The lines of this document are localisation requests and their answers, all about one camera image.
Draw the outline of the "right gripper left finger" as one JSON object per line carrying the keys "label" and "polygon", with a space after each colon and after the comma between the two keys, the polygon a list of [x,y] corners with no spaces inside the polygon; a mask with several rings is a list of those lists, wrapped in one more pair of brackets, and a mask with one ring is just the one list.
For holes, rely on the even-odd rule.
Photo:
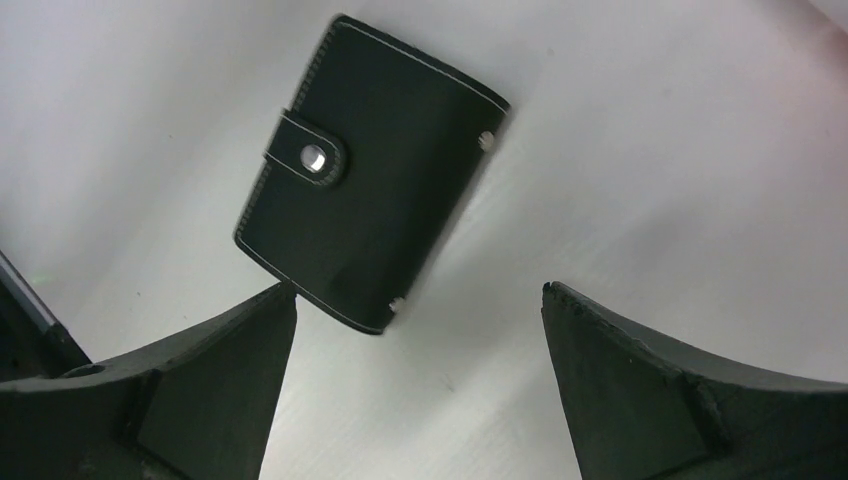
{"label": "right gripper left finger", "polygon": [[277,283],[144,347],[1,386],[5,479],[255,479],[297,313]]}

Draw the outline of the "black leather card holder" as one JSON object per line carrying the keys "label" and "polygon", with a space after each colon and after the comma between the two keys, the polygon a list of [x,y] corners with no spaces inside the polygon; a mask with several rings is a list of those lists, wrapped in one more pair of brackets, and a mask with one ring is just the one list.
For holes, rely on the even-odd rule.
{"label": "black leather card holder", "polygon": [[379,335],[509,111],[473,77],[337,15],[264,150],[234,242],[328,315]]}

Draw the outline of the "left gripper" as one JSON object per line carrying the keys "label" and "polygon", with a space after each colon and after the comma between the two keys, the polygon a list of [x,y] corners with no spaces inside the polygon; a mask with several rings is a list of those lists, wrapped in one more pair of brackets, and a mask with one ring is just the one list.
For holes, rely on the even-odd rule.
{"label": "left gripper", "polygon": [[1,380],[55,378],[91,363],[10,260],[1,256]]}

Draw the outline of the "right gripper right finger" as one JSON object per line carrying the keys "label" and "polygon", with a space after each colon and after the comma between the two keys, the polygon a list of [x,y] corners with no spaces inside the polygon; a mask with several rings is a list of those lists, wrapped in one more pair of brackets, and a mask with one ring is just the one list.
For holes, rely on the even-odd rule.
{"label": "right gripper right finger", "polygon": [[542,321],[585,479],[843,479],[847,387],[733,361],[560,282]]}

